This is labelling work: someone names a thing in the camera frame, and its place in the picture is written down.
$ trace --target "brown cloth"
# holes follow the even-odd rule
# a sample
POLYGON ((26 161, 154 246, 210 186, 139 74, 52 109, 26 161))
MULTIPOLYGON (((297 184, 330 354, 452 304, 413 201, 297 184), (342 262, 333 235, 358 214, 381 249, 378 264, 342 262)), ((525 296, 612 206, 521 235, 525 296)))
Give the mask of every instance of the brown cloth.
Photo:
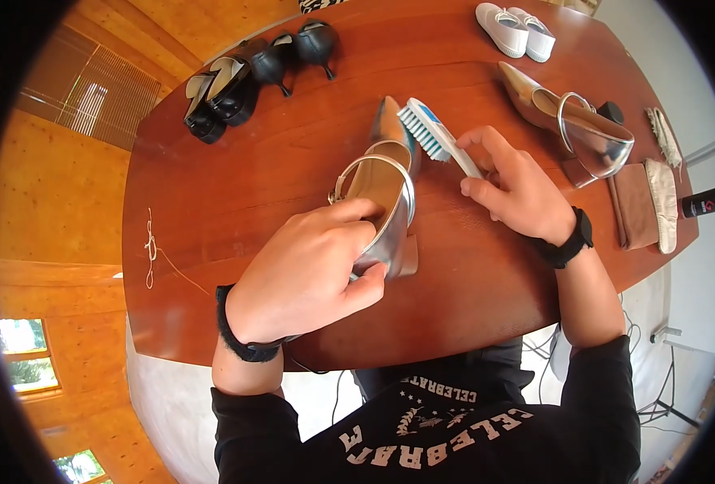
POLYGON ((621 248, 632 250, 659 242, 656 211, 643 163, 624 165, 608 179, 621 248))

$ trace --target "shoe insole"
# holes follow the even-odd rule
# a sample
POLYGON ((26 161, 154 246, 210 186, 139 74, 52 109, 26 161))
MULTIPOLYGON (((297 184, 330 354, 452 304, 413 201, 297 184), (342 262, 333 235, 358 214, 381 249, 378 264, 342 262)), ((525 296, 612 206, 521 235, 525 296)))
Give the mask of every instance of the shoe insole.
MULTIPOLYGON (((559 98, 552 98, 550 96, 551 94, 547 92, 535 91, 533 93, 533 101, 535 101, 535 104, 541 111, 556 118, 556 109, 559 106, 559 98)), ((570 102, 569 105, 565 106, 564 111, 562 112, 562 118, 564 118, 565 121, 583 126, 584 128, 600 131, 605 135, 613 136, 621 140, 632 139, 632 134, 623 126, 616 124, 609 119, 603 118, 595 112, 576 104, 572 104, 573 102, 577 102, 577 99, 568 99, 568 102, 570 102)))
POLYGON ((212 86, 209 87, 209 92, 207 94, 207 101, 217 96, 217 93, 223 91, 223 88, 227 86, 231 79, 234 79, 236 73, 238 73, 242 67, 245 65, 232 57, 220 57, 218 60, 213 62, 213 65, 209 67, 210 71, 218 71, 215 81, 213 81, 212 86))
MULTIPOLYGON (((384 155, 409 169, 411 162, 408 150, 394 142, 378 145, 368 154, 384 155)), ((405 179, 400 171, 382 160, 364 160, 357 168, 352 184, 345 198, 369 198, 381 205, 385 211, 379 217, 368 218, 378 231, 395 208, 395 202, 401 194, 405 179)))
POLYGON ((498 20, 498 23, 500 23, 500 24, 502 24, 502 25, 505 25, 506 27, 511 27, 511 28, 514 28, 514 27, 516 27, 516 26, 518 25, 518 23, 517 23, 516 20, 514 20, 514 19, 506 19, 506 18, 499 19, 499 20, 498 20))
POLYGON ((199 102, 204 97, 204 92, 207 90, 209 85, 210 76, 193 76, 188 79, 186 84, 186 97, 191 99, 191 105, 188 106, 188 111, 183 119, 188 118, 193 110, 197 108, 199 102))
POLYGON ((325 26, 324 23, 315 22, 315 23, 308 24, 306 27, 304 27, 304 31, 311 30, 316 27, 324 27, 324 26, 325 26))
POLYGON ((282 44, 293 44, 293 37, 288 34, 285 34, 274 39, 274 41, 272 42, 273 46, 280 46, 282 44))
POLYGON ((527 22, 527 26, 536 32, 546 33, 546 29, 544 29, 540 25, 536 25, 535 22, 527 22))

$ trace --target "wooden table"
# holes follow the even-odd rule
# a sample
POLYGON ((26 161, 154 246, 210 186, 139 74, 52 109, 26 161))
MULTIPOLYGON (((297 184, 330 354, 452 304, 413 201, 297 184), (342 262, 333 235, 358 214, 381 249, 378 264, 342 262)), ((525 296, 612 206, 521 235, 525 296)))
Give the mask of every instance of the wooden table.
MULTIPOLYGON (((341 51, 335 81, 305 67, 294 94, 261 91, 253 117, 202 144, 182 124, 184 85, 140 124, 123 205, 123 283, 138 352, 210 365, 217 338, 217 284, 236 282, 257 251, 290 215, 326 204, 341 170, 368 147, 368 131, 386 94, 404 104, 430 105, 456 136, 495 126, 527 150, 565 197, 584 208, 595 246, 616 290, 623 291, 666 264, 697 236, 695 219, 680 220, 677 250, 619 247, 608 185, 575 190, 559 168, 558 140, 519 117, 498 80, 496 63, 509 61, 558 94, 575 91, 600 105, 613 101, 635 136, 629 159, 662 155, 643 112, 661 106, 623 45, 604 24, 567 8, 515 0, 556 35, 550 60, 510 60, 474 17, 478 0, 353 0, 315 17, 333 24, 341 51), (153 262, 146 288, 148 208, 164 257, 153 262)), ((281 29, 295 32, 302 18, 281 29)), ((294 341, 285 350, 314 369, 366 368, 429 359, 527 334, 559 318, 554 273, 502 223, 460 195, 454 163, 423 159, 410 232, 420 270, 387 284, 378 304, 294 341)), ((676 174, 678 196, 692 192, 676 174)))

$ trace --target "gold pointed shoe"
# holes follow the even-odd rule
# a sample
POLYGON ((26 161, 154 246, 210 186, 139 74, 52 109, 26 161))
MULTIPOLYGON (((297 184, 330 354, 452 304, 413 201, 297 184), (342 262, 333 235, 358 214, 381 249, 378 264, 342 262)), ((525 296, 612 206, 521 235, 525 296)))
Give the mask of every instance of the gold pointed shoe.
POLYGON ((413 179, 420 170, 420 147, 397 116, 398 103, 387 96, 374 118, 365 154, 347 166, 328 197, 330 203, 348 198, 370 198, 384 213, 370 219, 376 227, 374 240, 352 268, 352 279, 378 262, 387 264, 386 280, 416 272, 418 260, 415 236, 408 236, 414 219, 416 197, 413 179), (355 171, 347 194, 341 191, 347 176, 355 171))
POLYGON ((498 71, 508 95, 524 119, 540 128, 554 131, 568 156, 562 169, 576 188, 596 179, 612 177, 629 158, 635 137, 623 126, 597 114, 575 92, 561 98, 542 87, 514 66, 498 62, 498 71), (576 98, 583 107, 567 102, 576 98))

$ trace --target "wooden wall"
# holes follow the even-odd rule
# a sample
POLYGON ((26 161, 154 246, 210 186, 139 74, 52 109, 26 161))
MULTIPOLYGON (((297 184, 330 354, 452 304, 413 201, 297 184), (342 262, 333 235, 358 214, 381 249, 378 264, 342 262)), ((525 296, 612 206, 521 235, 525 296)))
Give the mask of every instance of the wooden wall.
POLYGON ((62 386, 23 409, 53 458, 91 449, 119 484, 175 482, 131 407, 120 270, 0 260, 0 318, 44 321, 62 386))
POLYGON ((131 406, 120 229, 130 153, 13 111, 0 146, 0 318, 39 318, 61 389, 23 409, 52 457, 174 482, 131 406))
POLYGON ((0 259, 120 264, 129 157, 14 109, 0 144, 0 259))
POLYGON ((161 82, 163 97, 227 47, 294 15, 297 0, 79 0, 63 23, 161 82))

